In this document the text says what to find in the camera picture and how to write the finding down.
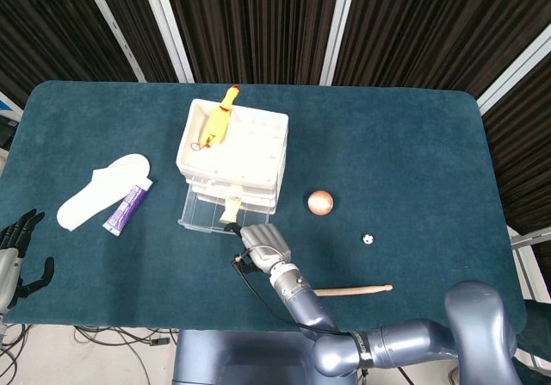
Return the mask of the blue white box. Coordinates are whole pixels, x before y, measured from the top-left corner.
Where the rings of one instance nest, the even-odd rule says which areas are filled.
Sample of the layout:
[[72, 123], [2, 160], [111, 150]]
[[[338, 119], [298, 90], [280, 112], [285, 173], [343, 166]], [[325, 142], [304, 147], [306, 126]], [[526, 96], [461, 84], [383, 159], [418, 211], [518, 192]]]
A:
[[0, 92], [0, 149], [9, 151], [22, 115], [23, 110]]

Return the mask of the clear drawer with dividers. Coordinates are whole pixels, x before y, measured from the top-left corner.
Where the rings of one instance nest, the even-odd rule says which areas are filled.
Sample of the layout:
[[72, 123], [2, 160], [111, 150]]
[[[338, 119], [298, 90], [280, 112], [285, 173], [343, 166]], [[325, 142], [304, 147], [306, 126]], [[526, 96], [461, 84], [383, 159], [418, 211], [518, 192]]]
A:
[[[195, 191], [189, 186], [183, 213], [178, 223], [186, 229], [203, 233], [228, 233], [224, 227], [228, 223], [220, 222], [224, 211], [225, 199], [229, 196], [209, 196]], [[237, 224], [241, 227], [267, 224], [271, 213], [266, 208], [257, 207], [241, 200]]]

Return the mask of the wooden drumstick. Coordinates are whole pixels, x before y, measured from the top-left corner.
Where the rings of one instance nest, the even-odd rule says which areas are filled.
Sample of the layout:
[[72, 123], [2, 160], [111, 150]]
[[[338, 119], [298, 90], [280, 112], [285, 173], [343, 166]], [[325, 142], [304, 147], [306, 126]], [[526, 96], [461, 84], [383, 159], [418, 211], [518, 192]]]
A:
[[372, 295], [393, 290], [393, 285], [358, 286], [348, 288], [315, 289], [314, 293], [319, 297], [338, 297], [350, 295]]

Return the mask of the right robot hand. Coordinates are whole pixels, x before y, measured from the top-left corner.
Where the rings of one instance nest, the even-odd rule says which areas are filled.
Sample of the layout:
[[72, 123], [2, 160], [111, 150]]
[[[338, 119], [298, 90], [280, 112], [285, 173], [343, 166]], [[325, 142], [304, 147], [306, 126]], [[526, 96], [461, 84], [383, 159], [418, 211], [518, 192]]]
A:
[[224, 230], [237, 234], [243, 242], [244, 250], [232, 261], [234, 269], [241, 274], [269, 274], [278, 264], [291, 262], [290, 248], [272, 223], [247, 227], [228, 223]]

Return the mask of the white metal post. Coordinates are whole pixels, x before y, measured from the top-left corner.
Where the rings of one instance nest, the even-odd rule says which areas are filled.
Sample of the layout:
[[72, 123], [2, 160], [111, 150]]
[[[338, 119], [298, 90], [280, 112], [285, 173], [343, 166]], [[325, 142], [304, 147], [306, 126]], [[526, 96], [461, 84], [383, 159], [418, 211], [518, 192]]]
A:
[[513, 60], [477, 99], [485, 115], [551, 53], [551, 23]]
[[334, 80], [344, 30], [348, 21], [352, 0], [336, 0], [319, 79], [320, 86], [330, 86]]
[[170, 62], [180, 83], [193, 83], [191, 65], [170, 0], [148, 0]]

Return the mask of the white plastic drawer cabinet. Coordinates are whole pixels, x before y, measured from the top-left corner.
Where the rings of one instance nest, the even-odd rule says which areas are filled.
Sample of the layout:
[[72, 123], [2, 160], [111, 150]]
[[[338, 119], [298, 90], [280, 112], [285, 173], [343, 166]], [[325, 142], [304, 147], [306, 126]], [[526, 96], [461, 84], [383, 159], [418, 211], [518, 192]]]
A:
[[201, 149], [199, 138], [217, 103], [195, 99], [176, 167], [203, 201], [237, 198], [256, 212], [274, 214], [285, 171], [288, 116], [235, 105], [221, 143]]

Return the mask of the blue grey robot torso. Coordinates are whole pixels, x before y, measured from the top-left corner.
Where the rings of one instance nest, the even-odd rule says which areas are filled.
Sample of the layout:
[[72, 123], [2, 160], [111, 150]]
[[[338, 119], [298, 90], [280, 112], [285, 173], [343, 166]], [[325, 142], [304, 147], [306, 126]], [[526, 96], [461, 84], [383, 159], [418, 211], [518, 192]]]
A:
[[179, 332], [172, 385], [329, 385], [298, 332]]

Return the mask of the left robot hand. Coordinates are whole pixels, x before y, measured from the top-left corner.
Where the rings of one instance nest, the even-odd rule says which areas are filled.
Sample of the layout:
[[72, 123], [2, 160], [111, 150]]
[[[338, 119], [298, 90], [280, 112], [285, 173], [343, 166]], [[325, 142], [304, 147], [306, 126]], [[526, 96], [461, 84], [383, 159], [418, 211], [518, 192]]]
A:
[[0, 318], [4, 318], [19, 299], [28, 298], [45, 288], [53, 279], [53, 257], [46, 258], [39, 279], [24, 284], [21, 276], [22, 263], [28, 252], [32, 232], [44, 216], [44, 212], [38, 212], [34, 208], [0, 230]]

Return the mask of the thin grey metal post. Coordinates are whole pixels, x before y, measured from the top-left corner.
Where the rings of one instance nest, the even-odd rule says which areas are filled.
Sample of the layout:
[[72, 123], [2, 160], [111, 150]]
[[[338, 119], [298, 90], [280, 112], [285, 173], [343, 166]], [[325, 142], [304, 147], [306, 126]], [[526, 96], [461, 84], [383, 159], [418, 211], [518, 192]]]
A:
[[94, 0], [94, 2], [97, 8], [100, 10], [105, 22], [108, 24], [109, 29], [111, 30], [117, 44], [119, 45], [125, 58], [127, 59], [127, 62], [130, 65], [133, 74], [137, 78], [137, 81], [140, 83], [144, 83], [146, 81], [145, 75], [141, 70], [137, 59], [134, 57], [133, 51], [128, 45], [127, 40], [122, 33], [121, 28], [115, 19], [115, 16], [111, 11], [111, 8], [108, 6], [107, 0]]

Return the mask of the yellow rubber chicken toy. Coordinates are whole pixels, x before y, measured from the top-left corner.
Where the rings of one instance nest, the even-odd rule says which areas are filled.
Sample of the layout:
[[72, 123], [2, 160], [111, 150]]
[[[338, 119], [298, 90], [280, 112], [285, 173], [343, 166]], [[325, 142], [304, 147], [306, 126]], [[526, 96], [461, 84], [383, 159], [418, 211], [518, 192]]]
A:
[[214, 108], [201, 131], [197, 142], [191, 144], [194, 151], [200, 151], [221, 144], [231, 119], [232, 106], [239, 95], [239, 86], [230, 87], [223, 100]]

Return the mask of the wooden ball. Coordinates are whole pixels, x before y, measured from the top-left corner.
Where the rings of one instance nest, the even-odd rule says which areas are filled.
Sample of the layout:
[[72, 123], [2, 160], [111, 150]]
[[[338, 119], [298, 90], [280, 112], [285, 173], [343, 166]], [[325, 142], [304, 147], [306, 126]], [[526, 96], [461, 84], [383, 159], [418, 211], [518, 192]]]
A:
[[324, 216], [333, 210], [334, 199], [328, 191], [316, 190], [308, 197], [307, 206], [311, 213]]

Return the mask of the purple toothpaste tube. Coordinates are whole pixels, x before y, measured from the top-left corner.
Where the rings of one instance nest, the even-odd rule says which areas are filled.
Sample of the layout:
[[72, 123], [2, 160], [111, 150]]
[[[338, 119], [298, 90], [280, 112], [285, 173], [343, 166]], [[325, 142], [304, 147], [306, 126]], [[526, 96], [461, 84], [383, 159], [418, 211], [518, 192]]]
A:
[[118, 237], [126, 224], [133, 217], [139, 205], [143, 202], [146, 193], [152, 186], [152, 180], [148, 177], [138, 181], [121, 201], [118, 208], [102, 224], [109, 233]]

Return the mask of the teal table cloth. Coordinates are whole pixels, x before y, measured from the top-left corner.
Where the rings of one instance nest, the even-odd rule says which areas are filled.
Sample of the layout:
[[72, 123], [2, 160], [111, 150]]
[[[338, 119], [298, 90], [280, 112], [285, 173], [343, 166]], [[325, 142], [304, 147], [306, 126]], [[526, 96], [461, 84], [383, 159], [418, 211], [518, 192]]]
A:
[[[187, 186], [176, 154], [196, 98], [222, 84], [48, 81], [31, 93], [2, 176], [0, 229], [45, 213], [22, 265], [31, 282], [47, 257], [51, 283], [11, 323], [281, 330], [288, 312], [262, 274], [256, 298], [231, 266], [235, 235], [182, 227]], [[516, 331], [525, 306], [476, 101], [401, 88], [244, 85], [238, 102], [288, 115], [287, 163], [274, 225], [315, 288], [391, 284], [391, 292], [323, 301], [340, 329], [405, 320], [444, 323], [444, 296], [477, 280], [502, 296]], [[69, 232], [59, 207], [96, 168], [146, 156], [153, 181], [121, 235], [99, 214]], [[328, 191], [333, 210], [310, 212]], [[362, 236], [375, 241], [364, 245]]]

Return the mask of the white slipper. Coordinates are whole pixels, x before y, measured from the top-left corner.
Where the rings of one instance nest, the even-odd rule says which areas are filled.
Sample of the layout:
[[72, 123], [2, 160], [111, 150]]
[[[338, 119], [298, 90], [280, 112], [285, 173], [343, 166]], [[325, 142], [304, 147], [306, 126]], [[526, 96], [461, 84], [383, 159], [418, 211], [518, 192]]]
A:
[[61, 205], [57, 222], [73, 231], [88, 219], [127, 196], [142, 179], [148, 178], [149, 160], [141, 154], [128, 154], [107, 167], [92, 171], [90, 182]]

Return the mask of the small pale yellow toy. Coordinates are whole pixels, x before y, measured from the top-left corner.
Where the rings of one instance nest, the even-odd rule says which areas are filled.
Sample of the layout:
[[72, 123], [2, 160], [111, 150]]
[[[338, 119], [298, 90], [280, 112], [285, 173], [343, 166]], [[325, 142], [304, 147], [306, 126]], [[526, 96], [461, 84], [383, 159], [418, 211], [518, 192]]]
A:
[[241, 200], [237, 197], [227, 197], [225, 199], [224, 211], [220, 217], [220, 222], [236, 223], [238, 220], [238, 211], [240, 210]]

